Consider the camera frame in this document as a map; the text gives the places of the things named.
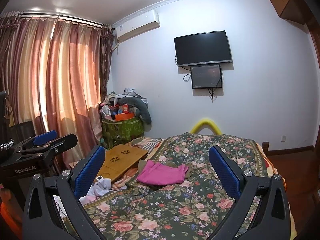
blue gripper pad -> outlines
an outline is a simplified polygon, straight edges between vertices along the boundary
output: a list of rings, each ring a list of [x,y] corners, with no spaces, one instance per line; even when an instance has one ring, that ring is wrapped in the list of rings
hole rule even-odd
[[[57,132],[55,130],[52,130],[36,136],[35,139],[33,140],[33,144],[36,146],[41,146],[56,139],[57,136],[58,136]]]
[[[77,199],[87,195],[92,182],[96,178],[106,157],[105,149],[99,146],[90,160],[82,168],[81,172],[75,179],[74,195]]]
[[[228,196],[236,200],[239,199],[241,195],[240,182],[215,147],[211,147],[209,150],[209,161]]]

floral bedspread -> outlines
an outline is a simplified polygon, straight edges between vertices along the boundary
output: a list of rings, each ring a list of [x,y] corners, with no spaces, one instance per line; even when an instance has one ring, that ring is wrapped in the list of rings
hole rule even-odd
[[[194,171],[182,184],[152,190],[135,177],[128,189],[108,193],[85,206],[95,225],[111,240],[207,239],[233,204],[208,160],[210,147],[218,145],[243,169],[268,176],[254,141],[229,135],[185,133],[164,141],[153,161],[176,165],[192,163]],[[258,205],[255,198],[238,234],[248,228]]]

black cable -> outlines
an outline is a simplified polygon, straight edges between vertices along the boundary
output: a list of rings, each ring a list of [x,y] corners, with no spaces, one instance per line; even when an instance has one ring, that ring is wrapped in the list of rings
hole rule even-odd
[[[184,82],[188,82],[188,81],[190,80],[190,78],[191,78],[191,72],[188,73],[188,74],[186,74],[186,75],[183,77],[183,81],[184,81]]]
[[[175,55],[174,60],[176,61],[176,65],[178,66],[177,55]],[[186,75],[183,77],[183,81],[184,81],[184,82],[188,82],[188,81],[190,80],[190,78],[191,78],[191,70],[190,70],[190,69],[187,69],[187,68],[184,68],[184,67],[182,67],[182,68],[185,69],[185,70],[190,71],[190,73],[186,74]]]
[[[219,81],[217,82],[216,86],[213,88],[208,88],[208,91],[209,91],[209,94],[211,96],[211,99],[213,100],[213,96],[214,96],[214,92],[215,90],[217,89],[217,85],[219,84],[219,82],[221,81],[221,86],[223,86],[223,74],[222,76],[219,78]]]
[[[67,214],[65,214],[63,211],[62,211],[62,208],[60,207],[60,205],[59,205],[59,203],[57,203],[57,202],[55,202],[56,203],[56,205],[58,206],[58,212],[59,212],[59,215],[60,215],[60,212],[67,218],[68,216],[67,216]]]

curtain rod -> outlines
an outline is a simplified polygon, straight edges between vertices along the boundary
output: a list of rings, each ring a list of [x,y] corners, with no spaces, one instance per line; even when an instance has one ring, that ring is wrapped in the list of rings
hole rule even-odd
[[[102,23],[83,19],[80,17],[75,17],[71,15],[66,14],[59,14],[59,13],[47,13],[47,12],[34,12],[34,11],[26,11],[22,13],[21,17],[51,17],[51,18],[59,18],[63,20],[69,20],[69,21],[76,21],[84,24],[89,24],[95,27],[101,28],[103,26]]]

black flat screen tv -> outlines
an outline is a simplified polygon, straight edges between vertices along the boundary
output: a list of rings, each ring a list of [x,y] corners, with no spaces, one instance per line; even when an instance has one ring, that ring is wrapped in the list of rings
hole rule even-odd
[[[225,31],[174,38],[178,67],[232,62]]]

